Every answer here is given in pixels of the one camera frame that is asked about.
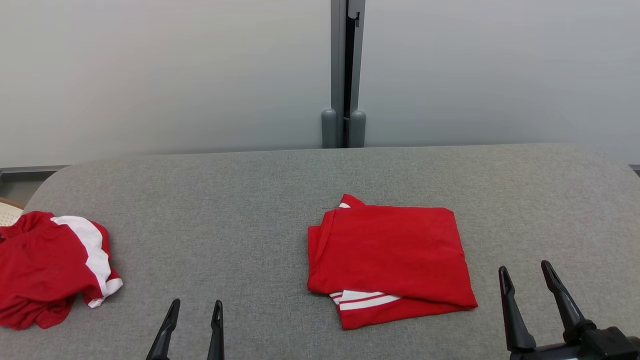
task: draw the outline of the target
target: white sleeve trim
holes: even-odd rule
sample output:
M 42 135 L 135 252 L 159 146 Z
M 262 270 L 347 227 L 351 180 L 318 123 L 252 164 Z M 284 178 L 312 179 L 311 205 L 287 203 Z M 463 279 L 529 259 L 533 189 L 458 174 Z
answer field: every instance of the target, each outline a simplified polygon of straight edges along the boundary
M 58 225 L 67 225 L 76 234 L 80 242 L 84 245 L 87 253 L 85 265 L 94 274 L 98 286 L 100 286 L 101 298 L 93 299 L 89 302 L 89 307 L 98 307 L 104 298 L 118 291 L 122 286 L 121 279 L 109 279 L 111 267 L 109 266 L 109 256 L 102 249 L 102 234 L 98 228 L 89 220 L 81 217 L 53 217 L 51 221 Z
M 360 300 L 360 299 L 366 299 L 368 297 L 376 297 L 379 295 L 386 295 L 386 294 L 381 293 L 380 291 L 366 293 L 364 291 L 344 290 L 342 292 L 342 299 L 340 301 Z
M 382 304 L 387 304 L 392 301 L 396 301 L 400 299 L 398 296 L 394 295 L 385 295 L 382 297 L 376 297 L 369 300 L 356 301 L 356 302 L 341 302 L 340 310 L 355 310 L 355 309 L 364 309 L 366 307 L 378 306 Z

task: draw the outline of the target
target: red fabric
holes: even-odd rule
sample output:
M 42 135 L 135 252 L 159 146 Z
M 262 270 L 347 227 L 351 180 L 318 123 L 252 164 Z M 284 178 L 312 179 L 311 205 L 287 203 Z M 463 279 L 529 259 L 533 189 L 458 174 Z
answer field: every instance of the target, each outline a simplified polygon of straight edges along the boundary
M 54 219 L 81 224 L 83 230 L 76 234 Z M 95 245 L 91 256 L 86 243 Z M 0 227 L 0 325 L 17 330 L 32 323 L 43 329 L 57 325 L 79 292 L 85 303 L 98 306 L 122 285 L 109 257 L 108 232 L 83 218 L 34 211 Z
M 477 307 L 453 212 L 366 206 L 351 195 L 340 206 L 308 229 L 307 287 L 332 294 L 343 329 Z M 345 302 L 343 290 L 379 293 Z M 387 294 L 400 299 L 340 309 Z

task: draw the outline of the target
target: gray table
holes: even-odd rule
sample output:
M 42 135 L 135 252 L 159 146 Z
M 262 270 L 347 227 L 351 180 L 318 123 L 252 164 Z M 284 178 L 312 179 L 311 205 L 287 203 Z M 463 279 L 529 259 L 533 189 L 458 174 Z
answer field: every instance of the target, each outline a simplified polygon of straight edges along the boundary
M 479 307 L 342 331 L 307 292 L 306 231 L 343 193 L 456 214 Z M 566 144 L 151 156 L 68 167 L 27 210 L 109 229 L 124 287 L 60 325 L 0 329 L 1 359 L 143 359 L 182 299 L 170 358 L 205 359 L 214 301 L 227 359 L 507 359 L 497 269 L 529 330 L 561 341 L 540 261 L 585 315 L 640 335 L 640 179 Z

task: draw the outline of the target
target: white wall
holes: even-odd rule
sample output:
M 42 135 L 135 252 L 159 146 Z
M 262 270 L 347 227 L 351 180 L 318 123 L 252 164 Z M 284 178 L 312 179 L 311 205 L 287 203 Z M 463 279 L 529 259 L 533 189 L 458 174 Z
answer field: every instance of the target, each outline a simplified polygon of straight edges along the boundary
M 321 146 L 330 2 L 5 0 L 0 168 Z
M 366 146 L 571 141 L 640 164 L 640 1 L 367 0 Z

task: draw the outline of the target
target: clothing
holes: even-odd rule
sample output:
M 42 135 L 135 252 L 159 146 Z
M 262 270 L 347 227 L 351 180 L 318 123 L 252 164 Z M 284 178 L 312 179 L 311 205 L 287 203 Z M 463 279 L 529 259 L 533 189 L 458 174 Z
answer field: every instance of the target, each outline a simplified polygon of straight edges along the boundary
M 34 211 L 0 227 L 0 325 L 57 325 L 78 293 L 100 306 L 122 286 L 110 256 L 108 232 L 85 218 Z
M 445 208 L 366 206 L 345 194 L 309 227 L 308 256 L 307 288 L 330 294 L 343 329 L 477 307 Z

